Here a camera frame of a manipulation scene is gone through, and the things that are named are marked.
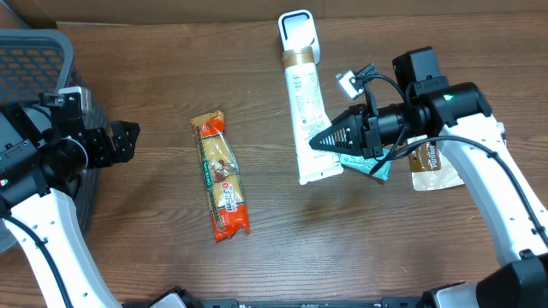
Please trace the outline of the teal wipes packet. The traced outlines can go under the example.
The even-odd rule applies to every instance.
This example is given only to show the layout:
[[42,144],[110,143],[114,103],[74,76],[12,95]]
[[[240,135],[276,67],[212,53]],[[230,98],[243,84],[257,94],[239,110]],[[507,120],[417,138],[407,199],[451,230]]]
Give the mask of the teal wipes packet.
[[[378,160],[375,158],[365,159],[364,157],[356,157],[347,154],[340,154],[339,161],[340,164],[349,167],[351,169],[356,169],[366,175],[369,175],[371,170],[379,163],[379,161],[388,154],[388,150],[384,149],[384,155]],[[379,170],[377,170],[372,176],[382,181],[387,181],[389,179],[389,172],[391,167],[391,161],[386,162]]]

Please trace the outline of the white Pantene tube gold cap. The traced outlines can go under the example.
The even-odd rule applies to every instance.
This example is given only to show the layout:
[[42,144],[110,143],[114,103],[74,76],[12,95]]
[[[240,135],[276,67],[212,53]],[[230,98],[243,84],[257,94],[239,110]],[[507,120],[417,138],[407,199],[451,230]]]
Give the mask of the white Pantene tube gold cap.
[[289,109],[295,142],[299,182],[309,182],[343,172],[339,156],[314,150],[309,141],[331,125],[325,113],[319,76],[310,46],[283,53]]

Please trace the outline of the clear beige zip pouch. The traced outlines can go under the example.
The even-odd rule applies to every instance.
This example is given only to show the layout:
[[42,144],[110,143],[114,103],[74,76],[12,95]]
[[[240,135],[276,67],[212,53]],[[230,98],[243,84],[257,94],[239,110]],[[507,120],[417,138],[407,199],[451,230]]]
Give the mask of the clear beige zip pouch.
[[415,191],[436,191],[464,184],[437,145],[429,142],[421,144],[408,158]]

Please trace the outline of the red snack package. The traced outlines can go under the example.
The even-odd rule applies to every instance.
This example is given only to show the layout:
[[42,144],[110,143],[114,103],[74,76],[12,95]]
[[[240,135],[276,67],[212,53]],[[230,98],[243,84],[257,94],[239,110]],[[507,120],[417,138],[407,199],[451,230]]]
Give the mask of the red snack package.
[[241,229],[250,232],[240,169],[225,137],[223,112],[217,110],[199,115],[191,120],[191,125],[215,241],[229,239]]

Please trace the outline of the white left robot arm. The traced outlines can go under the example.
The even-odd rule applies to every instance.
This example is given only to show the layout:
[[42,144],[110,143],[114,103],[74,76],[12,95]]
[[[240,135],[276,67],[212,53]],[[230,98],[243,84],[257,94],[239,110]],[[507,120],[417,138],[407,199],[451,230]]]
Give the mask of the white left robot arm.
[[12,102],[2,106],[16,135],[1,149],[1,220],[24,251],[49,307],[118,307],[80,230],[74,200],[86,169],[127,163],[140,126],[114,121],[112,132],[85,128],[68,104]]

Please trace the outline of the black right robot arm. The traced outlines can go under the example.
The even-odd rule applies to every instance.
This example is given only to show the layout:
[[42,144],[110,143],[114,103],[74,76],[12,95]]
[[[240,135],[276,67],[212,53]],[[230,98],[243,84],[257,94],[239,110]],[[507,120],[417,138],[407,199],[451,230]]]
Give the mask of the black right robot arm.
[[472,82],[451,85],[434,50],[424,47],[393,60],[391,84],[402,101],[380,108],[370,90],[374,66],[338,75],[350,106],[310,146],[380,163],[438,147],[468,189],[491,235],[499,269],[477,283],[426,291],[421,307],[544,307],[547,304],[547,210],[527,183],[484,94]]

